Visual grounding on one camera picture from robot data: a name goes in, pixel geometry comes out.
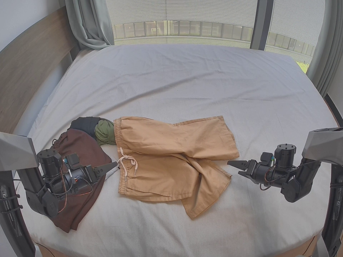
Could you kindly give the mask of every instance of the bed frame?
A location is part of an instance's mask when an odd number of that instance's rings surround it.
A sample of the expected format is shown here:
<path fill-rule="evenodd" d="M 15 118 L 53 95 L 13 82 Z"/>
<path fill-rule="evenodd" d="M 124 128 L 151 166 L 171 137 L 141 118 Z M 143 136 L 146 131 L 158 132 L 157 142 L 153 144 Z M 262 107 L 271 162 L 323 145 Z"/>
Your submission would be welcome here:
<path fill-rule="evenodd" d="M 13 133 L 32 96 L 76 44 L 64 6 L 0 52 L 1 132 Z"/>

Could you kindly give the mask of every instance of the curtain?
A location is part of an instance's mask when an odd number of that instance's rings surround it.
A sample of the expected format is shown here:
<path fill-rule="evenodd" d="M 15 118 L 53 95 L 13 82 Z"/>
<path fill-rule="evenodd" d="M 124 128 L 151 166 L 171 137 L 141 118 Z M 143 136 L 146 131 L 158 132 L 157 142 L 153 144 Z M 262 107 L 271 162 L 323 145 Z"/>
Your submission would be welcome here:
<path fill-rule="evenodd" d="M 106 0 L 66 0 L 66 10 L 81 48 L 102 49 L 114 45 Z"/>
<path fill-rule="evenodd" d="M 343 52 L 343 0 L 325 0 L 324 20 L 312 63 L 306 74 L 324 97 L 337 72 Z"/>

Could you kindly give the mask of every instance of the bed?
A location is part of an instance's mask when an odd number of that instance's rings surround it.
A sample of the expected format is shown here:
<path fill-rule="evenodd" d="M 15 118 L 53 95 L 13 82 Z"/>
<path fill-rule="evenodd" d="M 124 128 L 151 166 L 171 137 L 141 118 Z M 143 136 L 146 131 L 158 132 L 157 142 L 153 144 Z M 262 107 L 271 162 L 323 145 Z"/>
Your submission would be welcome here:
<path fill-rule="evenodd" d="M 176 123 L 223 115 L 240 160 L 298 147 L 309 131 L 337 126 L 296 62 L 271 52 L 210 45 L 126 45 L 83 50 L 39 113 L 30 133 L 36 152 L 49 148 L 77 117 L 133 115 Z M 112 160 L 115 146 L 102 146 Z M 232 179 L 219 200 L 191 220 L 181 201 L 144 203 L 118 194 L 119 171 L 69 234 L 33 212 L 32 238 L 72 256 L 276 256 L 299 247 L 309 255 L 328 204 L 331 168 L 323 163 L 311 193 L 288 203 L 280 189 L 260 191 L 238 169 L 217 161 Z M 24 195 L 21 184 L 17 192 Z"/>

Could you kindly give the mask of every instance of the brown shorts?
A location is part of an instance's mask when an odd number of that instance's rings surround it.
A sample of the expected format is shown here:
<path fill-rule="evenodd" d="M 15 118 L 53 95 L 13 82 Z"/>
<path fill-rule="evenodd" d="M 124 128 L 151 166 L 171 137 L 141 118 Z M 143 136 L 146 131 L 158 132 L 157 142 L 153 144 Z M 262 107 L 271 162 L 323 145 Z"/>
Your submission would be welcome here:
<path fill-rule="evenodd" d="M 167 124 L 141 117 L 114 120 L 120 167 L 118 192 L 148 202 L 182 200 L 192 219 L 225 190 L 231 175 L 211 160 L 239 157 L 222 116 Z"/>

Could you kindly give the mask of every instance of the wrinkled sheet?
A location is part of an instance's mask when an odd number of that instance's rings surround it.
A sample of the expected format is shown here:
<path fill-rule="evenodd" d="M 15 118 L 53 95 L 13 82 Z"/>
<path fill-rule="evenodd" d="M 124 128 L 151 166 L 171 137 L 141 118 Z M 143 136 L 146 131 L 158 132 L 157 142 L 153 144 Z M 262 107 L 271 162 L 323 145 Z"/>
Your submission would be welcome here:
<path fill-rule="evenodd" d="M 126 45 L 82 51 L 49 97 L 29 136 L 39 152 L 79 116 L 133 115 L 168 123 L 223 115 L 240 160 L 259 160 L 280 143 L 297 146 L 309 131 L 337 126 L 307 76 L 288 56 L 210 45 Z M 102 146 L 118 158 L 116 146 Z M 191 220 L 181 201 L 144 203 L 118 194 L 119 171 L 78 230 L 69 234 L 19 199 L 32 237 L 69 256 L 273 256 L 324 225 L 330 166 L 309 195 L 288 203 L 279 188 L 260 191 L 219 161 L 232 180 L 219 200 Z M 24 195 L 20 184 L 18 193 Z"/>

